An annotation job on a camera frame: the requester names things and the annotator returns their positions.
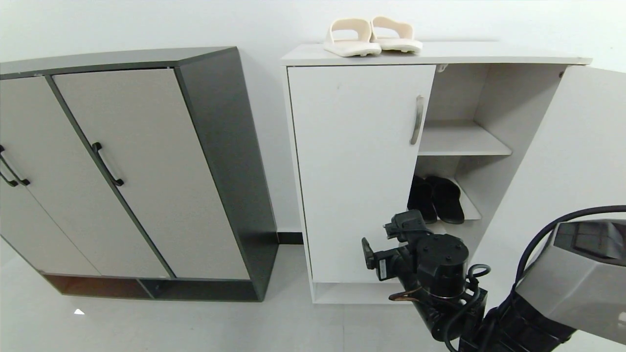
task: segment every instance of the white cabinet door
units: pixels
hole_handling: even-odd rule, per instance
[[[0,169],[9,180],[13,179],[4,166]],[[3,180],[0,180],[0,233],[41,272],[100,275],[26,187],[10,187]]]
[[[167,276],[46,78],[2,81],[0,101],[0,140],[8,155],[31,182],[28,190],[95,268],[105,276]]]
[[[376,282],[361,238],[393,242],[382,228],[406,210],[434,66],[289,68],[305,229],[313,281]],[[419,128],[423,127],[422,117]]]
[[[473,258],[492,266],[486,282],[511,284],[524,248],[557,217],[589,207],[626,204],[624,91],[626,73],[584,66],[565,70]]]
[[[54,80],[174,274],[249,279],[173,70]]]

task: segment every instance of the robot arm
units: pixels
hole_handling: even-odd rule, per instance
[[[389,299],[412,301],[433,338],[452,352],[456,338],[463,352],[549,352],[577,329],[626,344],[626,221],[565,222],[625,211],[621,205],[581,210],[546,226],[526,249],[509,297],[486,316],[487,291],[478,278],[489,267],[467,269],[463,241],[432,233],[419,211],[397,214],[385,225],[387,238],[397,238],[400,247],[373,252],[365,238],[362,247],[380,281],[397,277],[402,283],[405,291]]]

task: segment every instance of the black flat shoe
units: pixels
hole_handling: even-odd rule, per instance
[[[419,176],[413,176],[406,207],[409,210],[419,210],[427,224],[437,222],[437,213],[433,207],[433,186]]]
[[[465,214],[461,208],[461,190],[443,177],[429,176],[426,182],[433,187],[433,205],[437,216],[449,224],[462,224]]]

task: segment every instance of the white wall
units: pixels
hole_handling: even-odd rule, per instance
[[[279,58],[300,43],[320,41],[333,19],[385,14],[414,23],[421,39],[501,39],[626,70],[623,11],[619,1],[0,0],[0,61],[238,46],[279,230],[300,231]]]

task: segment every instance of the slide sandal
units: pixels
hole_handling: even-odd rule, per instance
[[[358,39],[335,39],[332,32],[351,29],[358,35]],[[382,49],[379,44],[370,43],[372,28],[369,22],[361,18],[344,18],[334,21],[326,34],[324,49],[333,54],[348,57],[368,54],[380,54]]]
[[[403,53],[412,51],[419,53],[422,50],[422,42],[413,39],[413,26],[404,22],[395,22],[391,18],[378,16],[372,19],[372,36],[370,42],[378,43],[383,50],[400,50]],[[397,32],[399,38],[377,37],[374,28],[388,28]]]
[[[419,176],[413,176],[409,202],[406,207],[409,210],[419,210],[427,224],[437,222],[437,213],[433,207],[433,186]]]
[[[461,208],[461,190],[452,181],[437,176],[426,177],[433,186],[433,205],[437,216],[449,224],[462,224],[465,214]]]

